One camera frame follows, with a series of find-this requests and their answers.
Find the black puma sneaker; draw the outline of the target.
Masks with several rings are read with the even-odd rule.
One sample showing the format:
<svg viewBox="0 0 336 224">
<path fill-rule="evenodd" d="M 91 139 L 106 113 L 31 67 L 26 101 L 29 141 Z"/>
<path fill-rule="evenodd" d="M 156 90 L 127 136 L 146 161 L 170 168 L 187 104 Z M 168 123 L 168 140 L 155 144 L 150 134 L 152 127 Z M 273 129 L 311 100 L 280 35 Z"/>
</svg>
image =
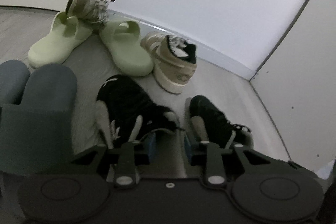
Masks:
<svg viewBox="0 0 336 224">
<path fill-rule="evenodd" d="M 152 132 L 176 134 L 180 129 L 177 114 L 156 104 L 129 76 L 113 75 L 98 91 L 95 124 L 109 149 L 130 141 L 142 141 Z"/>
<path fill-rule="evenodd" d="M 229 149 L 235 143 L 253 147 L 253 137 L 249 127 L 231 123 L 207 97 L 197 95 L 191 98 L 189 117 L 195 139 L 208 141 Z"/>
</svg>

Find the beige jordan sneaker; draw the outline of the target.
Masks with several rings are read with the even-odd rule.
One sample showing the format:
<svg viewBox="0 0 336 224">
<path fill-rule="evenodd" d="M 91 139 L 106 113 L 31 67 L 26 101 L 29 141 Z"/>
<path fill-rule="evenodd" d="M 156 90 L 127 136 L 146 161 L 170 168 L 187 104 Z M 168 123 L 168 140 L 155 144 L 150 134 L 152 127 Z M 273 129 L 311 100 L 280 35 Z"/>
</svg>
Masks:
<svg viewBox="0 0 336 224">
<path fill-rule="evenodd" d="M 197 46 L 160 32 L 148 33 L 140 44 L 153 59 L 153 75 L 159 86 L 171 94 L 181 94 L 197 69 Z"/>
<path fill-rule="evenodd" d="M 104 24 L 108 20 L 108 7 L 115 0 L 68 0 L 66 14 L 90 24 Z"/>
</svg>

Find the grey-blue slide sandal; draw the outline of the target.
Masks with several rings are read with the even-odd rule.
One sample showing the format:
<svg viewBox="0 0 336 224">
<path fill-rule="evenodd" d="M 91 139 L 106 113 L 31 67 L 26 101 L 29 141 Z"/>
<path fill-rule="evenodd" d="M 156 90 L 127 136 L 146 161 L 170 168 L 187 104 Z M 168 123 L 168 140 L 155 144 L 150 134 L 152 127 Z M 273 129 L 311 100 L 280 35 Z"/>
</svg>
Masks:
<svg viewBox="0 0 336 224">
<path fill-rule="evenodd" d="M 1 107 L 5 104 L 19 104 L 30 77 L 28 67 L 19 60 L 9 60 L 0 65 Z"/>
<path fill-rule="evenodd" d="M 19 105 L 1 113 L 1 171 L 27 176 L 73 156 L 71 120 L 77 78 L 60 64 L 31 73 Z"/>
</svg>

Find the white cabinet panel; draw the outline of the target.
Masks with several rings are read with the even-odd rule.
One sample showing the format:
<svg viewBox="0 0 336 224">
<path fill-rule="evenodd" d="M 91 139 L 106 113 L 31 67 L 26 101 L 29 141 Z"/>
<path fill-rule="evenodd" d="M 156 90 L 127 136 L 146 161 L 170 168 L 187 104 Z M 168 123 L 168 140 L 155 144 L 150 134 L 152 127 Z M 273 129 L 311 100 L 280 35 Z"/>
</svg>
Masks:
<svg viewBox="0 0 336 224">
<path fill-rule="evenodd" d="M 335 158 L 335 0 L 309 0 L 252 85 L 294 162 Z"/>
</svg>

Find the light green slide sandal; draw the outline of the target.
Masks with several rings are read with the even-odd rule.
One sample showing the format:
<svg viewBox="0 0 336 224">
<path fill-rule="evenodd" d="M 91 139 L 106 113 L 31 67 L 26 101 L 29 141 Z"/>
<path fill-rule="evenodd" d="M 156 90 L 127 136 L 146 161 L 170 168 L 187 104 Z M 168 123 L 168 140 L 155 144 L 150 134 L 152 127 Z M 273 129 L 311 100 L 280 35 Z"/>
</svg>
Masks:
<svg viewBox="0 0 336 224">
<path fill-rule="evenodd" d="M 46 64 L 62 64 L 71 52 L 86 41 L 93 32 L 93 28 L 75 16 L 68 16 L 66 12 L 58 12 L 52 22 L 50 32 L 28 51 L 29 64 L 39 68 Z"/>
<path fill-rule="evenodd" d="M 137 22 L 109 21 L 100 29 L 99 36 L 122 73 L 131 77 L 143 77 L 152 72 L 153 60 L 140 45 Z"/>
</svg>

